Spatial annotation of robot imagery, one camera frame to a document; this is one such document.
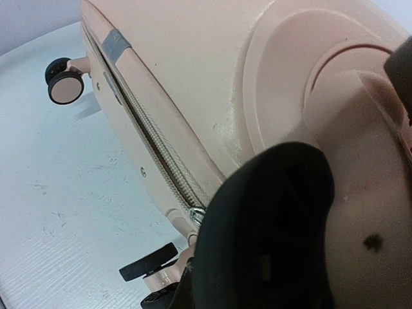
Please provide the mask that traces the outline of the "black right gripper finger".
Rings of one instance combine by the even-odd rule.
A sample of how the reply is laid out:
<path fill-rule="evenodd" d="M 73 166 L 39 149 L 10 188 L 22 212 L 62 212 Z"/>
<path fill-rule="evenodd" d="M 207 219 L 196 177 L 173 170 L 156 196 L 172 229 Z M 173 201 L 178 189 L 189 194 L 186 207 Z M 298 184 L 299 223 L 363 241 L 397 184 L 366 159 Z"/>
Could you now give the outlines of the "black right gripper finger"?
<path fill-rule="evenodd" d="M 324 153 L 286 142 L 231 175 L 209 203 L 182 280 L 143 308 L 334 308 L 324 250 L 335 195 Z"/>

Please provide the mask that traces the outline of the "pink hard-shell suitcase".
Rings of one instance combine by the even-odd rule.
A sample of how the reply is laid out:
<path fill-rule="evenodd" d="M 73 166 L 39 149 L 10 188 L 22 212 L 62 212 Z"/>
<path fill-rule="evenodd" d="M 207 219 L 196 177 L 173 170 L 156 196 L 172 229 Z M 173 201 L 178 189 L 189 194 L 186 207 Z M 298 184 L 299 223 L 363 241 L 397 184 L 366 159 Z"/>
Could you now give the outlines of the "pink hard-shell suitcase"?
<path fill-rule="evenodd" d="M 182 280 L 209 203 L 286 142 L 321 150 L 334 308 L 411 307 L 411 34 L 371 1 L 83 1 L 86 55 L 45 71 L 49 98 L 97 101 L 154 204 L 187 239 L 124 266 Z"/>

